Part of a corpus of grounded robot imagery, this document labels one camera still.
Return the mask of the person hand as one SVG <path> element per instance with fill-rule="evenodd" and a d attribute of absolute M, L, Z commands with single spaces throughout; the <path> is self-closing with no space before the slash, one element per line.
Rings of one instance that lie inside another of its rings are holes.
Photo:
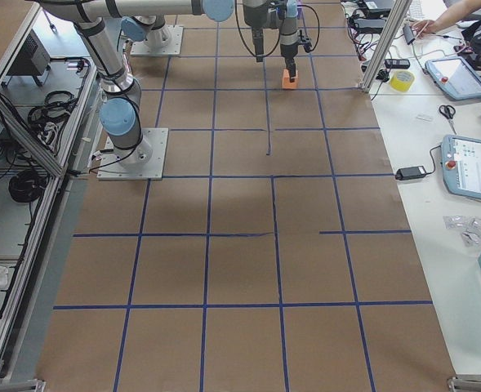
<path fill-rule="evenodd" d="M 426 34 L 433 33 L 432 26 L 434 24 L 433 20 L 419 20 L 410 24 L 412 32 L 416 37 L 420 37 Z"/>

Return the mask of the person forearm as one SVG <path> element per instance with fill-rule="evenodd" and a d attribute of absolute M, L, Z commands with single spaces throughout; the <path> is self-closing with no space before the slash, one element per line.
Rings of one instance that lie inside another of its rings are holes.
<path fill-rule="evenodd" d="M 430 21 L 425 27 L 425 32 L 437 33 L 447 29 L 479 9 L 481 0 L 461 0 L 451 5 L 437 20 Z"/>

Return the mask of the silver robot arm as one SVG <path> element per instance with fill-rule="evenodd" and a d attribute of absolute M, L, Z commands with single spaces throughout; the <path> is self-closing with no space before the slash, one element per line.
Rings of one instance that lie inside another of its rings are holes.
<path fill-rule="evenodd" d="M 243 19 L 252 31 L 254 51 L 247 46 L 241 31 L 240 38 L 247 51 L 262 62 L 270 56 L 276 47 L 280 48 L 281 57 L 285 61 L 285 70 L 293 82 L 297 77 L 295 57 L 299 46 L 305 52 L 314 50 L 309 36 L 298 29 L 299 5 L 297 1 L 243 1 Z M 274 48 L 265 53 L 264 32 L 266 29 L 278 30 L 277 42 Z"/>
<path fill-rule="evenodd" d="M 73 24 L 103 79 L 104 92 L 111 98 L 124 98 L 128 91 L 139 91 L 140 87 L 126 69 L 122 55 L 112 47 L 106 18 L 119 18 L 124 24 L 133 25 L 137 32 L 126 35 L 134 41 L 142 41 L 153 30 L 163 29 L 164 16 L 205 15 L 222 22 L 238 14 L 235 1 L 40 1 L 38 4 L 53 16 Z M 297 80 L 297 2 L 244 1 L 243 17 L 251 28 L 255 49 L 252 56 L 258 62 L 267 56 L 264 30 L 278 30 L 276 45 L 285 61 L 283 87 L 292 87 Z"/>

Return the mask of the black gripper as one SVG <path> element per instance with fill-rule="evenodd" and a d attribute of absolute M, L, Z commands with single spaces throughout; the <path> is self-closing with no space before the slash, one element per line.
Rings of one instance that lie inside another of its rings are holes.
<path fill-rule="evenodd" d="M 264 28 L 268 26 L 269 1 L 266 0 L 244 0 L 243 18 L 251 28 L 252 42 L 255 49 L 257 62 L 264 59 Z"/>
<path fill-rule="evenodd" d="M 289 73 L 289 81 L 295 82 L 295 79 L 296 79 L 295 57 L 297 56 L 297 53 L 298 53 L 298 44 L 297 43 L 293 43 L 290 45 L 281 44 L 280 53 L 282 58 L 285 61 L 285 68 Z"/>

